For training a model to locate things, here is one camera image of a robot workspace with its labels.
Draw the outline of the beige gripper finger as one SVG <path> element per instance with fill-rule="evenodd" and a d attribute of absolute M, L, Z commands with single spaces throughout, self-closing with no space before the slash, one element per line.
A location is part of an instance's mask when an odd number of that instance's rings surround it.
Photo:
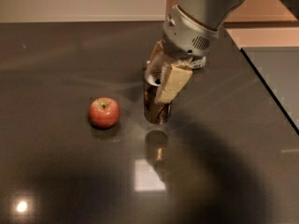
<path fill-rule="evenodd" d="M 156 91 L 154 103 L 170 104 L 192 76 L 192 69 L 185 63 L 166 63 L 162 68 L 161 85 Z"/>
<path fill-rule="evenodd" d="M 174 58 L 164 52 L 163 40 L 156 42 L 145 71 L 146 78 L 165 78 L 166 69 L 174 61 Z"/>

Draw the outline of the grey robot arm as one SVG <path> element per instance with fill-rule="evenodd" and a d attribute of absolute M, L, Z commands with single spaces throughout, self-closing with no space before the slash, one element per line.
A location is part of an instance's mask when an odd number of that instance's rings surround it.
<path fill-rule="evenodd" d="M 179 0 L 163 24 L 145 72 L 157 91 L 150 98 L 156 105 L 170 104 L 192 76 L 205 66 L 210 47 L 219 37 L 227 17 L 246 0 Z M 299 0 L 280 0 L 293 16 L 298 15 Z"/>

